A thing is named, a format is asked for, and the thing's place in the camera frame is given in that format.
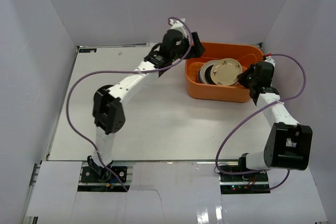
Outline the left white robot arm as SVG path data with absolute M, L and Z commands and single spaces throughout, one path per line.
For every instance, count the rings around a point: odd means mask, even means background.
M 197 32 L 191 33 L 193 44 L 176 29 L 170 29 L 161 43 L 156 44 L 131 74 L 116 85 L 106 85 L 96 91 L 93 97 L 96 146 L 88 164 L 93 176 L 101 182 L 111 176 L 112 147 L 116 132 L 125 124 L 124 106 L 151 81 L 165 73 L 162 68 L 187 54 L 186 59 L 199 58 L 205 52 Z

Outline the small black plate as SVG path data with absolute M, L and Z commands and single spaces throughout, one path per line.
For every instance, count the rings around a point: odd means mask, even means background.
M 205 70 L 205 73 L 204 73 L 205 83 L 206 84 L 211 84 L 211 85 L 216 85 L 216 83 L 211 78 L 212 67 L 213 67 L 213 65 L 210 65 Z

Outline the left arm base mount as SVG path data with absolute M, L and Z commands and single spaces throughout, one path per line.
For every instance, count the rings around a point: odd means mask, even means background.
M 114 193 L 127 191 L 120 184 L 122 181 L 126 189 L 129 189 L 131 183 L 131 167 L 127 166 L 113 166 L 112 163 L 107 167 L 113 171 L 111 173 L 105 167 L 97 165 L 91 156 L 87 157 L 87 163 L 82 165 L 78 192 L 91 192 L 91 193 Z

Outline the orange plastic bin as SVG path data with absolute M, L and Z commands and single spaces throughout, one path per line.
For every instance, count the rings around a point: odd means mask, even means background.
M 263 52 L 255 45 L 220 44 L 202 42 L 205 52 L 199 58 L 185 62 L 186 89 L 195 99 L 245 103 L 250 100 L 249 90 L 241 86 L 218 86 L 198 82 L 200 68 L 211 60 L 232 58 L 238 60 L 245 71 L 251 64 L 261 61 Z

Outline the white plate green rim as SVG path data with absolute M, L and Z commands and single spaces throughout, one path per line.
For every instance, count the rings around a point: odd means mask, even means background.
M 204 84 L 203 80 L 202 80 L 202 75 L 201 75 L 201 68 L 199 68 L 198 72 L 197 72 L 197 82 Z

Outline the black plate left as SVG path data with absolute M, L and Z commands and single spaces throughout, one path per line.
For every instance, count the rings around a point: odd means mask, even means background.
M 108 85 L 104 85 L 104 86 L 100 87 L 100 88 L 96 91 L 96 93 L 98 93 L 98 94 L 100 94 L 100 95 L 104 95 L 104 94 L 106 94 L 106 93 L 109 93 L 109 89 L 110 89 L 111 87 L 113 87 L 113 85 L 110 85 L 110 84 L 108 84 Z

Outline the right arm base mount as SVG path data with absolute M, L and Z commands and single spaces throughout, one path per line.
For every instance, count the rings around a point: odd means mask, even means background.
M 241 173 L 248 171 L 245 161 L 245 157 L 240 157 L 236 161 L 218 163 L 218 166 L 227 173 Z M 214 168 L 214 172 L 219 175 L 220 192 L 222 195 L 270 193 L 267 173 L 227 175 L 221 173 L 217 167 Z

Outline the black label sticker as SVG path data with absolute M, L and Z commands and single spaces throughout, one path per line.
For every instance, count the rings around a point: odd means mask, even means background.
M 97 52 L 97 48 L 80 48 L 78 52 L 79 53 L 95 53 Z

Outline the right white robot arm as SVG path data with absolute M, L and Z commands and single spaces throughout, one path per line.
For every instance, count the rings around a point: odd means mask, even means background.
M 295 120 L 281 103 L 279 92 L 271 86 L 274 70 L 275 64 L 265 60 L 237 76 L 256 107 L 265 108 L 263 114 L 271 127 L 264 149 L 245 154 L 245 163 L 237 168 L 245 182 L 255 177 L 256 170 L 305 170 L 309 163 L 312 128 Z

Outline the plain cream plate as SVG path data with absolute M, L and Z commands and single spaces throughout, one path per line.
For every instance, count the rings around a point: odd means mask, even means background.
M 214 65 L 217 62 L 218 62 L 218 60 L 211 60 L 211 61 L 208 61 L 208 62 L 204 63 L 201 66 L 201 75 L 202 75 L 202 80 L 203 80 L 204 84 L 206 84 L 205 83 L 205 78 L 204 78 L 204 73 L 205 73 L 206 68 L 210 65 Z

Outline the cream floral plate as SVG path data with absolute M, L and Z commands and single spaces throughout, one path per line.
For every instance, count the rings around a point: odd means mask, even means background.
M 235 86 L 243 72 L 241 64 L 232 58 L 217 61 L 211 68 L 211 80 L 219 86 Z

